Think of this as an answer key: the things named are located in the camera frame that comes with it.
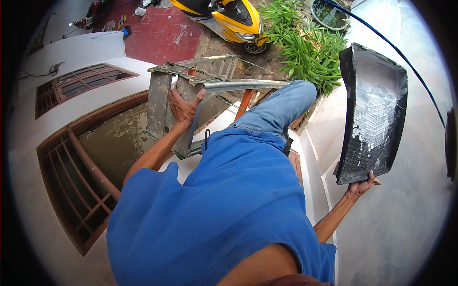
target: scooter wheel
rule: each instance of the scooter wheel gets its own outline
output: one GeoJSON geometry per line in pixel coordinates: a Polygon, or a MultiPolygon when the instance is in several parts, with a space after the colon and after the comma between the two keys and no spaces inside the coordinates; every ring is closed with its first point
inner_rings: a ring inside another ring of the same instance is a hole
{"type": "Polygon", "coordinates": [[[270,50],[271,43],[264,43],[258,47],[254,43],[245,44],[245,51],[249,54],[265,54],[270,50]]]}

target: black strap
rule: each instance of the black strap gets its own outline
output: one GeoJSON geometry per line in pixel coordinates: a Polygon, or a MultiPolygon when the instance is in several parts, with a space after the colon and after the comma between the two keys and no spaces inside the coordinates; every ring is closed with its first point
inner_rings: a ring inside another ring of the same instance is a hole
{"type": "Polygon", "coordinates": [[[210,129],[205,130],[205,151],[207,151],[207,131],[208,137],[210,137],[210,129]]]}
{"type": "Polygon", "coordinates": [[[283,148],[283,154],[287,156],[289,156],[289,150],[291,148],[291,143],[293,143],[293,139],[291,139],[289,136],[288,136],[288,128],[286,127],[285,129],[283,129],[283,136],[286,138],[286,144],[285,144],[285,147],[283,148]]]}

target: scooter headlight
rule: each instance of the scooter headlight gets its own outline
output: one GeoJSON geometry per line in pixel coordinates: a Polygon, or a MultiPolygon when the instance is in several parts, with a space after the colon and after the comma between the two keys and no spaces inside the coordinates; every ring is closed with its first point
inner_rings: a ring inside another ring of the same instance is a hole
{"type": "Polygon", "coordinates": [[[246,40],[253,40],[255,37],[255,35],[253,34],[247,34],[247,33],[237,33],[239,34],[242,38],[246,39],[246,40]]]}
{"type": "Polygon", "coordinates": [[[262,24],[262,21],[261,21],[261,18],[259,18],[259,29],[258,29],[258,35],[262,35],[264,33],[264,29],[263,29],[263,24],[262,24]]]}

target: blue shirt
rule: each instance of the blue shirt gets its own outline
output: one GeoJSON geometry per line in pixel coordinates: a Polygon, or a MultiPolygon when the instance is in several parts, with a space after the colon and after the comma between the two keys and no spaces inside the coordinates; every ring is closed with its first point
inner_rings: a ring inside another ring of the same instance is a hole
{"type": "Polygon", "coordinates": [[[175,162],[164,172],[138,170],[108,223],[118,285],[215,285],[273,243],[294,251],[302,273],[332,282],[336,248],[318,242],[283,146],[273,135],[229,128],[209,137],[183,185],[175,162]]]}

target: window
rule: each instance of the window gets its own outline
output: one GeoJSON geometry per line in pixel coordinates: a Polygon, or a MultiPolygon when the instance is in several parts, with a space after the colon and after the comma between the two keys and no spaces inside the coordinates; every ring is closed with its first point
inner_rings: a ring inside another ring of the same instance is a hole
{"type": "Polygon", "coordinates": [[[37,148],[44,185],[63,228],[84,256],[103,233],[120,197],[117,189],[86,153],[79,135],[147,101],[144,91],[77,120],[37,148]]]}
{"type": "Polygon", "coordinates": [[[35,119],[88,90],[133,76],[138,76],[138,74],[103,63],[88,66],[48,81],[37,88],[35,119]]]}

